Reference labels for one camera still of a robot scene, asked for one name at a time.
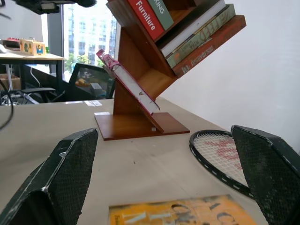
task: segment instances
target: racket strings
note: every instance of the racket strings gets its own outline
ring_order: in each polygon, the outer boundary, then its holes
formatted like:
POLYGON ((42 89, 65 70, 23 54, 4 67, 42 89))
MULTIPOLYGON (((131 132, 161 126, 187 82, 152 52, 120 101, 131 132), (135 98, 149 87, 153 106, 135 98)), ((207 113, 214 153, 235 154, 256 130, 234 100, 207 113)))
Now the racket strings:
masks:
POLYGON ((221 134, 198 135, 194 139, 194 147, 218 170, 248 187, 232 137, 221 134))

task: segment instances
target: bookshelf base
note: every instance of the bookshelf base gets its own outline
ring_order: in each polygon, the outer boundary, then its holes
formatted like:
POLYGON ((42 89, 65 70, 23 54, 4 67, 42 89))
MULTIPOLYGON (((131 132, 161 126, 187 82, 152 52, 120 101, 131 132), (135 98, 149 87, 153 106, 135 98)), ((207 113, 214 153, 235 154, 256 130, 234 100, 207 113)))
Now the bookshelf base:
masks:
POLYGON ((185 134, 190 131, 167 112, 153 114, 153 119, 164 132, 152 129, 155 126, 143 114, 96 115, 95 119, 105 141, 161 135, 185 134))

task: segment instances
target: book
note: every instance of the book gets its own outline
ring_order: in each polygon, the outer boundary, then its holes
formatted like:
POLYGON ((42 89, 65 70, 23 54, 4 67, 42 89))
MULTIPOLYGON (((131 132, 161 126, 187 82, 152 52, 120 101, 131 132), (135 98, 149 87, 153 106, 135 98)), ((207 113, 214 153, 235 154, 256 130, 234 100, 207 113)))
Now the book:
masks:
POLYGON ((109 207, 110 225, 256 225, 230 196, 109 207))
POLYGON ((153 40, 164 32, 162 25, 147 0, 127 1, 153 40))
POLYGON ((109 54, 104 55, 103 49, 99 50, 96 55, 104 63, 103 69, 105 69, 111 77, 116 77, 148 114, 152 115, 159 109, 155 101, 142 89, 131 74, 118 61, 114 60, 109 54))
POLYGON ((195 19, 190 25, 185 27, 179 34, 174 35, 174 38, 169 41, 163 48, 161 48, 162 54, 166 57, 174 49, 176 49, 181 43, 183 43, 189 36, 191 36, 196 30, 201 28, 207 21, 209 21, 215 14, 220 12, 226 7, 224 0, 217 1, 213 6, 207 3, 207 7, 203 7, 199 11, 198 18, 195 19))
POLYGON ((173 68, 176 66, 234 16, 234 5, 226 5, 224 9, 222 9, 210 21, 192 34, 182 45, 167 56, 167 62, 170 67, 173 68))
POLYGON ((244 27, 246 27, 245 17, 243 15, 236 15, 214 33, 206 43, 196 48, 183 61, 177 64, 173 68, 174 73, 179 77, 183 76, 244 27))
POLYGON ((149 4, 151 5, 154 13, 156 14, 157 18, 159 19, 161 25, 163 26, 164 30, 167 30, 169 27, 172 26, 174 23, 167 7, 164 4, 163 0, 148 0, 149 4))

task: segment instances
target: white wall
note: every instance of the white wall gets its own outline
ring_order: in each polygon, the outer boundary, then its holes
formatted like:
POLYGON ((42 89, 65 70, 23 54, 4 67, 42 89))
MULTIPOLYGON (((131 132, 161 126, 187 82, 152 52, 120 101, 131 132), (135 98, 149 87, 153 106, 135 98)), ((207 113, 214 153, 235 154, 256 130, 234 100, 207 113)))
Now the white wall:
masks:
POLYGON ((228 130, 244 125, 281 136, 298 152, 300 1, 226 3, 247 27, 161 96, 228 130))
POLYGON ((12 0, 5 0, 5 3, 0 12, 12 19, 0 16, 0 39, 35 38, 43 41, 41 16, 15 4, 12 0))

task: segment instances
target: table surface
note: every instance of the table surface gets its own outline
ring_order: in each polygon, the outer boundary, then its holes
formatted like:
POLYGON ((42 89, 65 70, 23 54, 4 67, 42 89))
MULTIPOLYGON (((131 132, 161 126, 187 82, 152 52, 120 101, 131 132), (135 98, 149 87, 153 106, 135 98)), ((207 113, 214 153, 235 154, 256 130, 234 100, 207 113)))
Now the table surface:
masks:
POLYGON ((0 60, 64 60, 63 57, 53 55, 53 54, 46 54, 46 55, 37 55, 37 56, 31 56, 26 55, 22 52, 17 51, 11 51, 7 49, 6 53, 0 53, 0 60))
MULTIPOLYGON (((53 151, 64 137, 96 127, 94 113, 113 111, 113 100, 102 106, 85 103, 20 105, 0 131, 0 211, 26 177, 53 151)), ((267 224, 255 201, 226 186, 194 158, 188 141, 192 133, 221 129, 170 102, 158 98, 161 112, 169 112, 190 134, 104 142, 101 134, 79 225, 108 224, 111 205, 175 200, 230 194, 259 224, 267 224)), ((8 107, 0 107, 0 123, 8 107)))

